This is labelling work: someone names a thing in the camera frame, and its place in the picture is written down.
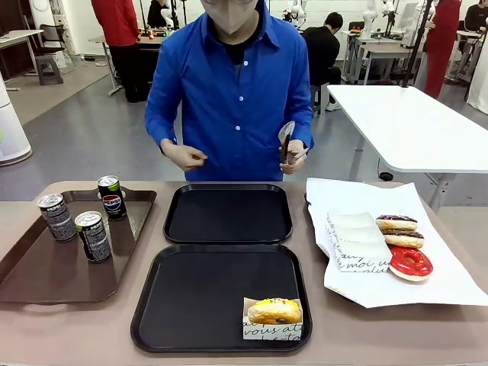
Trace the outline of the person's left hand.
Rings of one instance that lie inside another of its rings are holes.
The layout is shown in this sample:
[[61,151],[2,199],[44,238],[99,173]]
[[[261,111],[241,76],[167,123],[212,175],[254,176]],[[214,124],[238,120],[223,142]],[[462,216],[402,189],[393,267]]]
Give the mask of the person's left hand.
[[281,171],[285,175],[297,172],[307,158],[308,148],[301,140],[291,140],[287,146],[286,162],[280,164]]

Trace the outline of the metal serving tongs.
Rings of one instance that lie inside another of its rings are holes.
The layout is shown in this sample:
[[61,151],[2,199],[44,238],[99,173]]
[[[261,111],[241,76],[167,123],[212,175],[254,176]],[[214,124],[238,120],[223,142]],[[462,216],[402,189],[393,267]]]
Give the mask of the metal serving tongs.
[[295,122],[289,121],[286,123],[278,133],[278,139],[280,141],[281,147],[279,149],[281,154],[281,163],[293,165],[302,156],[308,153],[309,148],[305,148],[300,152],[291,152],[289,149],[289,143],[291,141],[291,135],[294,132]]

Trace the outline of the chocolate frosted sprinkle donut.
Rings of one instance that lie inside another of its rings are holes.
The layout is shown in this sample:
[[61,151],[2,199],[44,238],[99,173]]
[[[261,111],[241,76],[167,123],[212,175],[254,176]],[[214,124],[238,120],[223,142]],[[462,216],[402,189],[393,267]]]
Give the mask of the chocolate frosted sprinkle donut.
[[418,221],[402,215],[380,215],[375,220],[381,231],[384,230],[406,230],[416,231]]
[[385,243],[390,246],[420,249],[425,238],[422,234],[413,230],[382,230]]

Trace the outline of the black Pepsi zero can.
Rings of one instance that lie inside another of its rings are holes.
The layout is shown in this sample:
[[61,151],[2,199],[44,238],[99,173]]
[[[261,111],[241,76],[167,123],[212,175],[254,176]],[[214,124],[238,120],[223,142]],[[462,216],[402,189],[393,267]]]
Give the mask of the black Pepsi zero can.
[[111,247],[101,213],[90,210],[79,214],[75,218],[75,228],[89,261],[103,262],[111,256]]
[[127,215],[119,178],[115,175],[100,177],[97,181],[102,204],[109,220],[121,220]]
[[77,234],[69,208],[61,194],[47,194],[37,201],[42,217],[58,242],[68,242]]

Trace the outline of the red glazed donut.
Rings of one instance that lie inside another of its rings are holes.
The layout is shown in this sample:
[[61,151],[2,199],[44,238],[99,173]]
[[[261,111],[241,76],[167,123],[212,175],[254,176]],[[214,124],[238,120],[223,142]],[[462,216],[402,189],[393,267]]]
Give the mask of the red glazed donut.
[[415,248],[390,246],[392,259],[390,271],[399,278],[411,282],[426,281],[433,271],[429,258]]

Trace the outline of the black plastic serving tray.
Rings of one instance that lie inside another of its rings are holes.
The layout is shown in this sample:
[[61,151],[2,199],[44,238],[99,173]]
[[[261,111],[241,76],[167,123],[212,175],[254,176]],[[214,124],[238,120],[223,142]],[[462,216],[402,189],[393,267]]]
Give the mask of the black plastic serving tray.
[[[301,336],[266,331],[245,339],[246,298],[300,300]],[[182,245],[153,259],[130,326],[134,344],[155,354],[295,352],[313,329],[297,256],[283,245]]]
[[292,230],[287,195],[269,183],[184,185],[162,228],[175,244],[276,244]]

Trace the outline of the grey round stool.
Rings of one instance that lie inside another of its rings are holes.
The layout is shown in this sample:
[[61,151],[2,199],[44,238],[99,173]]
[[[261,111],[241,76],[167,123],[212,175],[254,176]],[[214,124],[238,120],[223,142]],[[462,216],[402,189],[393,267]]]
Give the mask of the grey round stool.
[[314,114],[321,115],[329,104],[329,92],[327,85],[310,86],[310,102]]

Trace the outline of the white folding table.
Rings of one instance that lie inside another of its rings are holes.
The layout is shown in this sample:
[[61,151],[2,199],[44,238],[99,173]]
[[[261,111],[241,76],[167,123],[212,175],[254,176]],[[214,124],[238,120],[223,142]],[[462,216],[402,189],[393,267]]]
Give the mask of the white folding table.
[[438,174],[429,202],[443,205],[459,174],[488,174],[488,130],[414,87],[332,85],[329,93],[359,133],[349,180],[364,145],[395,172]]

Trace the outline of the person in black top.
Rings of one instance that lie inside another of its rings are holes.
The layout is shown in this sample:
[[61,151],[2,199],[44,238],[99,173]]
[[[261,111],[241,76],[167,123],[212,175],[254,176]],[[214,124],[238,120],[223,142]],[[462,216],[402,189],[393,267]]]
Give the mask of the person in black top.
[[151,0],[149,6],[149,13],[147,24],[151,28],[163,28],[167,26],[167,22],[162,15],[162,10],[167,9],[166,0]]

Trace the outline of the yellow donut in paper box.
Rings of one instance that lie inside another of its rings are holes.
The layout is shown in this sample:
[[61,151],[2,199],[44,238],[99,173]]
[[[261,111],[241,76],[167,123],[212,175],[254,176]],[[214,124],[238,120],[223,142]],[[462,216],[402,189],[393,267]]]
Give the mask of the yellow donut in paper box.
[[264,341],[300,341],[304,329],[304,311],[299,299],[292,301],[300,306],[302,311],[302,320],[300,323],[268,325],[251,323],[247,317],[247,310],[251,305],[259,300],[243,299],[242,311],[242,337],[245,340],[264,340]]

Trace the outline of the black office chair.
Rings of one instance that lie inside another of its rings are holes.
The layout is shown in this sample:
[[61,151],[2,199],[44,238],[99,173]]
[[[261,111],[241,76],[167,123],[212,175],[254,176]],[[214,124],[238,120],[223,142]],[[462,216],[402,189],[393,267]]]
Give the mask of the black office chair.
[[38,34],[40,45],[34,48],[35,57],[52,56],[62,74],[76,70],[76,65],[69,55],[64,40],[64,27],[62,25],[41,24],[39,30],[41,31]]

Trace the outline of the person in red dress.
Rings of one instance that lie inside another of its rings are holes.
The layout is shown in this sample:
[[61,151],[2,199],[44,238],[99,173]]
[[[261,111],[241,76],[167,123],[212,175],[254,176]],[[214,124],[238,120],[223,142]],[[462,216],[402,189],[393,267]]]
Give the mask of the person in red dress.
[[449,59],[457,39],[461,0],[439,0],[424,45],[422,90],[437,99],[444,83]]

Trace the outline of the white fabric cover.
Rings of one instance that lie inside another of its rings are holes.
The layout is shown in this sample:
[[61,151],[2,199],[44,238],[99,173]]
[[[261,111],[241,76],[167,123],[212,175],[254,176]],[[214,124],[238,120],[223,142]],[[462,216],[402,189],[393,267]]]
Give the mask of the white fabric cover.
[[467,103],[488,115],[488,34],[480,52],[477,67],[471,80]]

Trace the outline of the white desk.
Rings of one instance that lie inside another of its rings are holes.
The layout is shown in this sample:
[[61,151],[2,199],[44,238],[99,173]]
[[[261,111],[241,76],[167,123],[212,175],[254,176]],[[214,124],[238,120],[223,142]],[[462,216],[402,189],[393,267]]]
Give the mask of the white desk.
[[[0,36],[0,51],[3,49],[7,49],[9,47],[25,43],[27,44],[31,62],[33,64],[34,70],[32,72],[27,72],[25,76],[38,76],[37,71],[37,64],[36,64],[36,56],[34,55],[34,49],[31,46],[30,37],[32,36],[40,36],[43,33],[43,30],[10,30],[5,35]],[[20,91],[19,88],[9,88],[5,86],[5,80],[2,75],[2,67],[4,66],[5,61],[0,54],[0,94],[7,94],[7,92],[18,92]]]

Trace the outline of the person in black sweater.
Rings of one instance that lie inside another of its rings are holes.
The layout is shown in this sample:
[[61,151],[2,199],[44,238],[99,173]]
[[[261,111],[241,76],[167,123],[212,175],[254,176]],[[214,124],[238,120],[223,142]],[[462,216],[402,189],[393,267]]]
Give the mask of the person in black sweater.
[[464,19],[464,27],[466,31],[478,32],[482,27],[486,26],[486,19],[488,18],[488,5],[471,5],[466,13]]

